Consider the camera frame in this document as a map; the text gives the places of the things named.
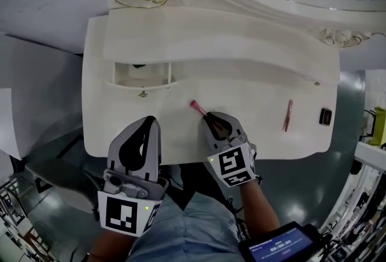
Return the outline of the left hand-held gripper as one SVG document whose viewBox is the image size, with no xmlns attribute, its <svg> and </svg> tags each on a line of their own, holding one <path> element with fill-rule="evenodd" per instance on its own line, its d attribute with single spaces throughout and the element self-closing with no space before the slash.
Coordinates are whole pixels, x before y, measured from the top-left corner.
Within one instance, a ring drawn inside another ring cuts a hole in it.
<svg viewBox="0 0 386 262">
<path fill-rule="evenodd" d="M 160 155 L 154 116 L 131 123 L 114 138 L 108 151 L 110 170 L 104 171 L 104 187 L 98 192 L 102 228 L 140 237 L 152 227 L 169 186 L 168 180 L 158 179 Z"/>
</svg>

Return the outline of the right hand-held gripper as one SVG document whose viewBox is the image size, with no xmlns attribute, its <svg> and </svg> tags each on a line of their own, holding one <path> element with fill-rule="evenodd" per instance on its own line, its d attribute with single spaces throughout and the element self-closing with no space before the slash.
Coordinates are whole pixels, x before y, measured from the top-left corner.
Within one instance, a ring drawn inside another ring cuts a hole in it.
<svg viewBox="0 0 386 262">
<path fill-rule="evenodd" d="M 257 148 L 249 143 L 238 119 L 222 112 L 208 113 L 201 119 L 201 133 L 209 149 L 207 160 L 227 187 L 250 181 L 261 184 L 255 172 Z"/>
</svg>

